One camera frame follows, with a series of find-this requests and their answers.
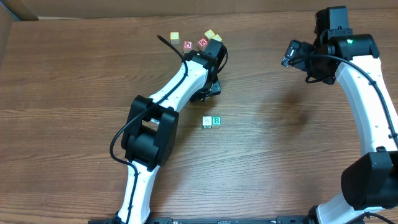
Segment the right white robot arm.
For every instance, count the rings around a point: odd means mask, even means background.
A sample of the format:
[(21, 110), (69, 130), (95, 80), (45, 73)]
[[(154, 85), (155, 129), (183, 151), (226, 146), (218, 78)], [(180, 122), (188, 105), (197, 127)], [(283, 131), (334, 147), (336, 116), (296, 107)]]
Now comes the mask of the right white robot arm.
[(344, 6), (315, 15), (313, 43), (291, 41), (282, 60), (307, 74), (307, 83), (338, 83), (351, 107), (361, 157), (341, 175), (341, 190), (314, 206), (304, 223), (362, 223), (397, 206), (397, 113), (370, 34), (354, 34)]

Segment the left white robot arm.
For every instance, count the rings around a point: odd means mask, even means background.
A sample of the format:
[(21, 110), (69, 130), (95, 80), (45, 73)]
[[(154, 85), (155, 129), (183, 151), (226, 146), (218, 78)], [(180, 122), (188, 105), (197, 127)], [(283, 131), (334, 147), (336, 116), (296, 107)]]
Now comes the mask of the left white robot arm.
[(111, 141), (109, 153), (126, 165), (128, 177), (123, 204), (105, 224), (147, 221), (155, 177), (174, 148), (180, 111), (188, 101), (221, 93), (218, 73), (228, 60), (222, 42), (211, 40), (204, 50), (179, 57), (181, 67), (163, 88), (148, 98), (135, 97), (126, 124)]

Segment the green block letter B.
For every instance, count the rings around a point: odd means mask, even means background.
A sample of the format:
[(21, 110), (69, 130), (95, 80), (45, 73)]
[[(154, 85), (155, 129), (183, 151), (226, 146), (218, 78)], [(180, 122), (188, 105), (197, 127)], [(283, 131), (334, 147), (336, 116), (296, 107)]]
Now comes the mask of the green block letter B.
[(220, 116), (213, 116), (211, 120), (212, 128), (220, 128), (222, 125), (222, 119)]

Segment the natural block swirl picture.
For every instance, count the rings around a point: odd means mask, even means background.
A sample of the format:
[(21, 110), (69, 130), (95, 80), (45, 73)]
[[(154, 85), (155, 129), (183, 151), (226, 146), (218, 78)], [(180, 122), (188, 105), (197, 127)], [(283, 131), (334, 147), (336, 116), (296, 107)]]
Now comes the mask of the natural block swirl picture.
[(212, 127), (212, 117), (211, 116), (202, 117), (202, 126), (203, 126), (203, 128), (211, 128)]

